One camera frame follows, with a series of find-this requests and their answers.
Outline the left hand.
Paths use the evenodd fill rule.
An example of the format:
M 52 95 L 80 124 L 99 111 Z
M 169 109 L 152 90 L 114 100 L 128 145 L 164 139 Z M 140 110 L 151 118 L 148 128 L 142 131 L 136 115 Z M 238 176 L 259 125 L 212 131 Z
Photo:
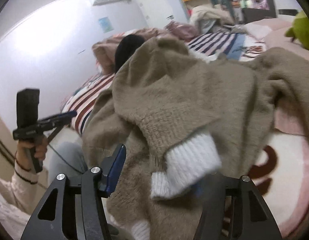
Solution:
M 31 170 L 33 165 L 32 158 L 43 161 L 46 158 L 47 146 L 48 140 L 44 135 L 35 142 L 18 140 L 16 162 L 21 168 L 28 171 Z

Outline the left forearm cream sleeve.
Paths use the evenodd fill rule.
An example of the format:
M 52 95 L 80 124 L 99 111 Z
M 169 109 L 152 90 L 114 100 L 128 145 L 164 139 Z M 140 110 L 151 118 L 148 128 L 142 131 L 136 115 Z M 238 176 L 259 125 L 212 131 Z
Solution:
M 13 239 L 21 239 L 35 207 L 38 178 L 17 161 L 11 180 L 0 178 L 0 222 Z

